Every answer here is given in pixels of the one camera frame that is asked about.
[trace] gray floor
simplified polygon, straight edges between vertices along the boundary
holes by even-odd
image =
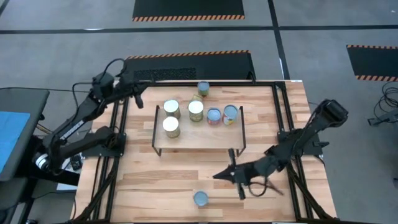
[[[274,0],[280,26],[397,24],[396,0]],[[0,29],[89,29],[181,26],[269,26],[267,1],[244,0],[243,21],[131,22],[130,0],[10,0]],[[346,44],[398,46],[398,30],[282,31],[290,77],[303,80],[308,100],[338,100],[350,112],[339,129],[321,133],[325,163],[337,214],[344,220],[396,223],[397,130],[369,127],[366,118],[381,97],[383,82],[354,78]],[[87,81],[111,59],[139,54],[248,49],[259,79],[281,79],[273,31],[173,32],[135,34],[0,35],[0,87],[70,89]],[[73,113],[71,93],[51,92],[45,125],[54,128]],[[54,190],[41,183],[36,190]],[[67,220],[72,195],[38,200],[31,218],[41,223]]]

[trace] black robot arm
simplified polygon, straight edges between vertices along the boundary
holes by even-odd
[[[245,195],[242,185],[250,187],[252,178],[263,176],[267,179],[275,170],[282,171],[292,156],[301,151],[315,134],[329,127],[341,126],[347,120],[347,114],[348,112],[337,101],[324,100],[312,113],[303,129],[291,132],[284,142],[269,148],[265,152],[266,156],[259,160],[236,165],[233,151],[229,150],[231,165],[213,178],[237,184],[239,198],[243,200]]]
[[[33,162],[44,171],[58,170],[64,160],[85,151],[93,146],[102,144],[112,148],[116,144],[116,134],[109,127],[102,127],[94,134],[81,141],[67,146],[67,139],[81,128],[86,122],[92,121],[104,113],[108,104],[134,97],[138,108],[144,104],[141,94],[147,88],[146,83],[135,82],[132,75],[121,73],[119,83],[114,86],[114,77],[109,73],[100,73],[93,78],[92,88],[85,100],[78,106],[76,113],[53,133],[42,140],[42,147],[36,152]]]

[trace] wooden table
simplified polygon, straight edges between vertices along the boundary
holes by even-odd
[[[302,128],[310,116],[302,82],[286,81],[287,93],[296,128]],[[156,105],[167,99],[188,102],[195,87],[150,87],[142,95],[144,108],[129,104],[126,122],[127,145],[120,160],[114,196],[112,222],[271,222],[294,221],[292,199],[286,171],[275,172],[270,180],[284,196],[271,189],[256,198],[246,190],[247,199],[240,201],[236,187],[212,176],[226,168],[226,150],[164,150],[159,157],[151,147]],[[284,112],[282,96],[279,93]],[[279,130],[271,87],[250,86],[211,87],[205,104],[234,104],[244,107],[247,148],[237,163],[253,161],[278,144]],[[93,129],[109,125],[112,106],[95,120]],[[287,119],[283,114],[285,127]],[[335,209],[323,165],[312,156],[303,156],[303,168],[308,189],[330,215]],[[81,171],[76,193],[77,214],[91,199],[97,158],[87,159]],[[198,208],[193,194],[204,190],[209,204]],[[298,191],[302,216],[305,216],[302,195]],[[101,206],[102,217],[104,204]]]

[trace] orange and black striped edge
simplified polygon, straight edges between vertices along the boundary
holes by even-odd
[[[392,46],[375,46],[375,45],[347,45],[347,48],[369,48],[369,49],[398,49],[398,47]],[[382,82],[398,82],[398,77],[384,77],[379,75],[356,75],[357,80],[367,80],[367,81],[382,81]]]
[[[196,55],[241,54],[241,53],[250,54],[250,51],[249,50],[223,50],[223,51],[215,51],[215,52],[191,52],[191,53],[176,53],[176,54],[161,54],[161,55],[132,55],[126,59],[183,57],[183,56],[196,56]]]
[[[383,77],[378,75],[356,75],[355,78],[367,81],[398,82],[398,77]]]
[[[209,16],[145,16],[133,17],[133,22],[159,21],[207,21],[207,20],[236,20],[244,19],[244,15],[209,15]]]
[[[398,49],[398,47],[391,47],[391,46],[373,46],[373,45],[347,45],[347,48],[370,48],[370,49]]]

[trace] food can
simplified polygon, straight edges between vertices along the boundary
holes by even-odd
[[[191,101],[188,105],[188,110],[191,121],[199,122],[203,119],[203,103],[201,101]]]
[[[166,100],[163,109],[167,116],[173,116],[177,119],[181,117],[180,107],[177,100]]]
[[[194,94],[191,101],[193,101],[193,100],[198,100],[198,101],[203,102],[203,97],[200,95]]]
[[[181,131],[178,125],[178,119],[173,116],[168,116],[163,120],[163,129],[165,130],[167,137],[177,138],[180,135]]]
[[[198,93],[201,96],[207,96],[209,94],[210,84],[206,81],[200,81],[198,83]]]
[[[207,196],[206,192],[200,190],[194,194],[193,201],[196,205],[202,207],[209,203],[209,196]]]
[[[210,108],[207,111],[207,123],[210,125],[217,125],[221,121],[221,112],[217,108]]]
[[[223,122],[226,125],[230,125],[236,121],[238,116],[238,109],[234,105],[227,105],[224,108]]]

